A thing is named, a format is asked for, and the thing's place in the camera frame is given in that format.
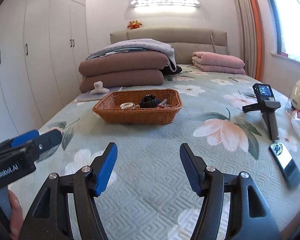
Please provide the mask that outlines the person's left hand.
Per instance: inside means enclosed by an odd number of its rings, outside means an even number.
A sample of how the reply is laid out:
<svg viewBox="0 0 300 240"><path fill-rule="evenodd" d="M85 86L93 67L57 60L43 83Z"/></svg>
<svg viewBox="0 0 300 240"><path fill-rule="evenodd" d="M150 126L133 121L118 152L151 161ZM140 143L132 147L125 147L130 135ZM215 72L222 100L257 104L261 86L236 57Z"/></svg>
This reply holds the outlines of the person's left hand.
<svg viewBox="0 0 300 240"><path fill-rule="evenodd" d="M18 240L21 227L23 225L23 210L17 196L8 190L8 197L11 204L12 215L10 220L10 237L13 240Z"/></svg>

